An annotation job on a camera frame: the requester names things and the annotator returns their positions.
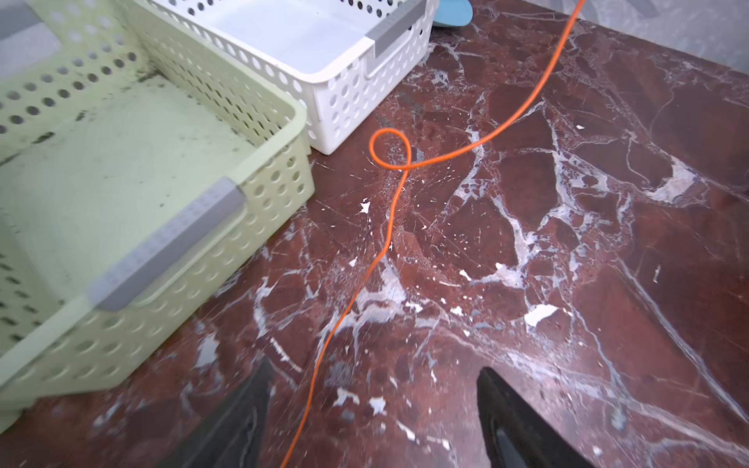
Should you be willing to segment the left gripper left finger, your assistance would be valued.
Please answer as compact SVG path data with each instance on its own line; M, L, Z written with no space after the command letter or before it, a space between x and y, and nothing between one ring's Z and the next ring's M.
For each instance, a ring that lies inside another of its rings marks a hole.
M257 467L274 370L267 358L160 467Z

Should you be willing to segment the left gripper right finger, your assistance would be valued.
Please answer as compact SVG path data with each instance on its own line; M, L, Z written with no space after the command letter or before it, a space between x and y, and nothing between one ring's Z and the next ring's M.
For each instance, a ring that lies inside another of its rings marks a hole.
M477 378L477 406L487 456L493 467L589 467L546 420L497 372Z

